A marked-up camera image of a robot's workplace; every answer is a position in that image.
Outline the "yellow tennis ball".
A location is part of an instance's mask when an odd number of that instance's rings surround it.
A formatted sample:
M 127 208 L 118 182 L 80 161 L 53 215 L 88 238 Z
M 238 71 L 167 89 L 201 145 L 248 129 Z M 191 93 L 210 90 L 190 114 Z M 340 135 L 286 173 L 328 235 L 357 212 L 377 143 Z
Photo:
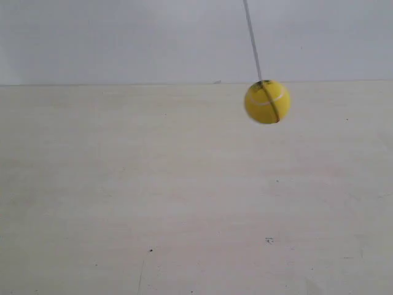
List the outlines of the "yellow tennis ball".
M 278 81 L 258 81 L 245 93 L 244 108 L 248 116 L 258 123 L 278 123 L 289 113 L 289 91 Z

